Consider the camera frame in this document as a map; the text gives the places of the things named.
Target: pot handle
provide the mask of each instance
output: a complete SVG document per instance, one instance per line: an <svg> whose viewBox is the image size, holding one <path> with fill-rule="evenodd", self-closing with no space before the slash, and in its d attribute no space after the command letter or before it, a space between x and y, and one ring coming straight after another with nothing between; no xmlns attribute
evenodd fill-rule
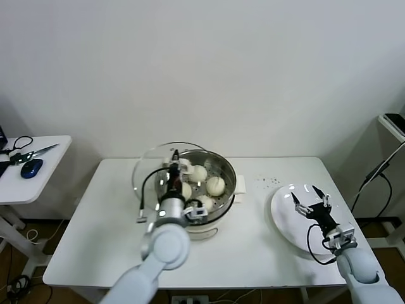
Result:
<svg viewBox="0 0 405 304"><path fill-rule="evenodd" d="M238 175L236 177L236 187L234 194L245 194L245 193L246 193L245 177L243 175Z"/></svg>

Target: wooden floor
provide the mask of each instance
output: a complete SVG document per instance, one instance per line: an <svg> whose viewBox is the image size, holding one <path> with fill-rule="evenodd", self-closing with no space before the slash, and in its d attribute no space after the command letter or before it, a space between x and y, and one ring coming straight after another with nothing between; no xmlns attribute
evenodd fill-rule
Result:
<svg viewBox="0 0 405 304"><path fill-rule="evenodd" d="M25 231L29 229L37 229L39 231L40 238L49 238L53 232L56 230L58 224L29 224ZM57 235L50 240L44 252L46 254L52 254L60 238L63 235L63 231L66 229L66 224L63 224ZM369 238L378 238L386 236L386 232L380 224L372 224L367 226L364 229L364 234ZM0 253L0 288L6 285L7 273L10 265L10 252L11 247L7 247ZM374 251L378 260L380 261L381 266L385 271L387 280L392 287L396 288L403 299L405 299L405 262L401 258L400 254L395 249L378 249ZM13 249L12 252L12 264L10 271L10 280L21 274L24 265L27 261L20 252L16 249ZM37 269L33 279L33 284L38 284L42 282L40 276L43 274L44 269ZM308 289L309 297L314 296L316 293L324 290L325 288L310 288ZM159 290L156 296L154 297L152 304L168 304L169 299L173 295L209 295L210 301L215 301L227 290ZM222 300L236 300L239 296L245 294L246 290L232 290L226 294ZM50 288L46 285L36 286L32 291L18 304L46 304L47 299L50 295ZM241 298L238 301L238 304L259 304L260 297L263 296L263 304L296 304L302 303L301 293L299 289L290 288L290 289L262 289L253 291L251 294L247 295L244 298ZM0 290L0 303L3 299L6 298L6 288ZM88 304L89 302L81 298L79 295L75 294L68 288L56 288L53 287L53 295L49 304ZM351 298L348 291L340 295L338 298L330 302L330 304L350 304Z"/></svg>

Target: white plate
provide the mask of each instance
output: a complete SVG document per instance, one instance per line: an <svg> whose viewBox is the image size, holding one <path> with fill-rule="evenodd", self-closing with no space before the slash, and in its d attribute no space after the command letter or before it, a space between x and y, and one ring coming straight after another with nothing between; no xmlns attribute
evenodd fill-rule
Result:
<svg viewBox="0 0 405 304"><path fill-rule="evenodd" d="M271 200L271 216L281 234L290 241L294 246L306 251L306 234L310 225L315 224L315 220L309 220L300 215L295 210L294 201L292 200L291 192L297 196L301 204L310 206L322 202L319 196L315 193L311 184L291 184L280 188ZM329 198L329 203L332 205L331 216L336 223L344 222L340 212L333 212L334 208L339 207L333 202L333 198ZM319 227L313 227L309 236L309 244L315 255L330 255L330 251L322 247L322 232Z"/></svg>

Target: white wall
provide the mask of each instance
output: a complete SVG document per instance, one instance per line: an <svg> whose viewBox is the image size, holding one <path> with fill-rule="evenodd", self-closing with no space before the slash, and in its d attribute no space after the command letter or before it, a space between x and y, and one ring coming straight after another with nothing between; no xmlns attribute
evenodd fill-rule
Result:
<svg viewBox="0 0 405 304"><path fill-rule="evenodd" d="M382 157L374 118L403 105L404 11L402 0L4 0L0 122L73 136L52 181L72 197L101 158L172 140L320 156L348 197Z"/></svg>

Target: steamed bun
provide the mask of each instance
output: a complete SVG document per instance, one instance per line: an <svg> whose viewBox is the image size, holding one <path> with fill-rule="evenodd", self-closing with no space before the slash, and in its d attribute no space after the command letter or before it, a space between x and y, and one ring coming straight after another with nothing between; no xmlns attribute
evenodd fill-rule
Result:
<svg viewBox="0 0 405 304"><path fill-rule="evenodd" d="M189 179L192 182L204 182L207 178L207 170L200 165L194 166L194 171L190 175Z"/></svg>
<svg viewBox="0 0 405 304"><path fill-rule="evenodd" d="M184 196L186 201L190 199L191 194L192 194L191 186L188 183L184 182L182 186L182 195Z"/></svg>
<svg viewBox="0 0 405 304"><path fill-rule="evenodd" d="M207 181L207 192L211 196L221 196L225 192L225 181L221 177L212 177Z"/></svg>

